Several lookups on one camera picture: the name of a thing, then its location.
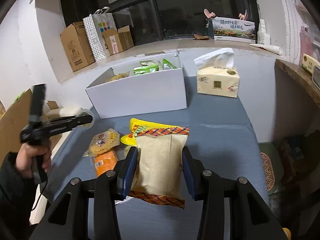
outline wooden shelf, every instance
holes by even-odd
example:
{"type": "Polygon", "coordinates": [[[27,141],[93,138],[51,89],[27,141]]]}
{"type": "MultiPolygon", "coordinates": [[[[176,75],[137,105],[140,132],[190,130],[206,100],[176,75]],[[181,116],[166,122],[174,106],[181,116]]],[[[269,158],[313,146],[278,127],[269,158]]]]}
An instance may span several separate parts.
{"type": "Polygon", "coordinates": [[[312,82],[312,76],[309,75],[302,67],[299,65],[276,59],[276,67],[284,71],[288,76],[290,76],[295,82],[297,82],[313,99],[313,101],[320,108],[320,91],[312,82]]]}

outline shopping bag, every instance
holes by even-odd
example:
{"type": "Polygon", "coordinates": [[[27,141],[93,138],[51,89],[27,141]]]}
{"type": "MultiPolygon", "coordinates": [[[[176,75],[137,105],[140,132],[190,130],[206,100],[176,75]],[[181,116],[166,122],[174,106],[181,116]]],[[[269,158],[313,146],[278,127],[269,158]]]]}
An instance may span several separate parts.
{"type": "Polygon", "coordinates": [[[108,46],[101,33],[110,28],[117,30],[112,13],[106,13],[109,9],[110,7],[103,7],[83,19],[85,31],[96,61],[110,56],[108,46]]]}

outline black sleeve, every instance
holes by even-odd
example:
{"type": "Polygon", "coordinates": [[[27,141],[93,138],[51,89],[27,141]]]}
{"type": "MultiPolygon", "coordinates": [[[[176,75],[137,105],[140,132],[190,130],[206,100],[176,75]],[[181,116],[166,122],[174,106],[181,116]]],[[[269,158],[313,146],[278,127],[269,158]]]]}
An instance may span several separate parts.
{"type": "Polygon", "coordinates": [[[17,153],[8,153],[0,168],[0,216],[11,233],[20,239],[30,226],[36,197],[33,179],[24,179],[15,169],[17,153]]]}

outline silver bolt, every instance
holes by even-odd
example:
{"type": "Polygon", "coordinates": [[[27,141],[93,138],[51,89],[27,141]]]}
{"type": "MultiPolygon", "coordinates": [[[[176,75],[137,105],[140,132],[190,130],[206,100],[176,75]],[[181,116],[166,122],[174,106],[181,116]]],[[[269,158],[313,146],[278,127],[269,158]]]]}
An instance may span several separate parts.
{"type": "Polygon", "coordinates": [[[110,171],[107,171],[107,172],[106,172],[106,175],[107,175],[108,177],[112,177],[112,176],[114,176],[115,174],[116,174],[116,172],[113,171],[113,170],[110,170],[110,171]]]}
{"type": "Polygon", "coordinates": [[[204,170],[204,171],[202,172],[202,174],[203,174],[204,176],[206,176],[206,177],[210,177],[210,176],[212,175],[212,171],[204,170]]]}
{"type": "Polygon", "coordinates": [[[80,179],[79,178],[73,178],[72,180],[70,180],[70,183],[72,184],[72,185],[76,185],[76,184],[78,184],[80,182],[80,179]]]}
{"type": "Polygon", "coordinates": [[[247,178],[245,178],[245,177],[240,177],[240,178],[239,178],[239,182],[240,182],[241,184],[246,184],[246,183],[248,182],[248,180],[247,180],[247,178]]]}

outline tissue pack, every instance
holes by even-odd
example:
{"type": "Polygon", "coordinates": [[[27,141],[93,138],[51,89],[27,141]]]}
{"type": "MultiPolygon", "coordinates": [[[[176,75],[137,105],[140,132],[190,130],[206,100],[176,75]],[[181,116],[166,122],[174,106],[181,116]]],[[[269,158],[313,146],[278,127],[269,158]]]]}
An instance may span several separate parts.
{"type": "Polygon", "coordinates": [[[236,98],[240,77],[235,69],[224,67],[205,67],[197,73],[197,92],[236,98]]]}
{"type": "Polygon", "coordinates": [[[194,60],[197,72],[197,92],[236,98],[240,77],[233,67],[234,53],[231,48],[218,49],[194,60]]]}

